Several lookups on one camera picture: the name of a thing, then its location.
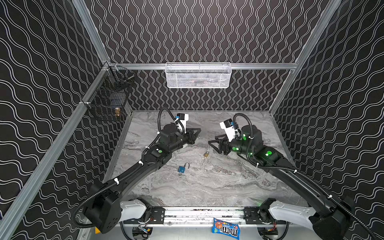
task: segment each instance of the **black wire basket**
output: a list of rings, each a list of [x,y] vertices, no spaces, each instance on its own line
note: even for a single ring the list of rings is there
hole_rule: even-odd
[[[113,76],[109,77],[113,78],[111,82],[114,83],[114,88],[117,92],[131,87],[132,83],[134,83],[135,74],[131,70],[120,66],[111,66],[111,70]]]
[[[91,115],[98,121],[125,121],[129,86],[130,84],[120,83],[114,76],[105,76],[93,93],[92,101],[87,104]]]

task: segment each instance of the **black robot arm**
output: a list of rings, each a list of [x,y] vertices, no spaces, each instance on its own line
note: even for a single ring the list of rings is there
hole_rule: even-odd
[[[299,172],[279,151],[265,146],[261,131],[255,125],[250,124],[249,119],[247,121],[248,125],[243,126],[241,130],[238,129],[235,120],[228,119],[221,122],[220,126],[226,134],[216,136],[215,140],[209,141],[208,144],[219,154],[227,155],[235,152],[255,167],[279,178],[302,196],[316,211],[308,221],[311,224],[310,228],[322,239],[343,239],[353,220],[361,224],[373,239],[377,239],[370,228],[352,213],[354,202],[351,198],[347,197],[341,201],[337,196],[333,197],[318,183]],[[275,199],[267,200],[265,203],[271,204],[274,201]],[[258,217],[270,218],[271,215],[264,213]]]
[[[167,124],[160,129],[161,112],[167,110],[176,124]],[[178,114],[178,119],[168,109],[162,109],[158,116],[159,132],[155,140],[143,151],[142,158],[124,173],[107,181],[94,183],[87,199],[76,207],[71,215],[71,224],[78,228],[96,226],[102,233],[109,232],[121,217],[120,199],[146,176],[160,169],[172,157],[172,153],[185,144],[194,144],[199,136],[200,128],[185,128],[180,121],[184,115]],[[83,208],[83,214],[92,222],[81,224],[75,220],[77,212]]]

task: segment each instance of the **black patterned wall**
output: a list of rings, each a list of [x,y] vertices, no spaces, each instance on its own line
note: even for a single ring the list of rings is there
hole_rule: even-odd
[[[86,0],[114,63],[292,63],[327,0]]]
[[[125,76],[118,67],[116,76]],[[289,70],[233,70],[228,88],[168,88],[164,71],[138,71],[128,102],[135,110],[269,110]]]
[[[296,165],[384,239],[384,1],[343,0],[281,103]],[[346,239],[368,239],[356,222]]]
[[[0,219],[98,74],[71,0],[0,0]]]
[[[87,112],[33,200],[12,239],[71,239],[73,208],[103,181],[124,122],[98,122]],[[77,221],[83,222],[80,215]]]

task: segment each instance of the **marble floor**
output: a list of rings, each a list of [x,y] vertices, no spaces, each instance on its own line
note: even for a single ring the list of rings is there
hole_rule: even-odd
[[[189,114],[187,127],[200,127],[200,138],[194,145],[175,151],[160,170],[140,182],[123,200],[143,198],[160,206],[259,206],[268,197],[282,202],[306,206],[305,200],[274,176],[257,169],[231,152],[219,155],[208,141],[225,134],[219,122],[232,118],[236,112],[183,112]],[[267,112],[245,112],[252,124],[263,133],[264,144],[285,155]],[[163,113],[162,127],[172,120]],[[237,119],[239,126],[247,124]],[[141,152],[157,135],[157,112],[134,112],[113,176],[131,167]],[[190,168],[179,175],[179,166]]]

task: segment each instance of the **padlock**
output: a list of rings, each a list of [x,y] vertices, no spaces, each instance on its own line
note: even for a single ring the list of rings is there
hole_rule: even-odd
[[[180,166],[178,172],[184,173],[185,167]]]
[[[180,166],[179,167],[179,169],[177,170],[178,172],[180,172],[180,173],[184,173],[185,172],[185,166],[188,164],[188,168],[189,168],[189,162],[186,162],[185,164],[184,164],[184,167],[182,167],[182,166]]]

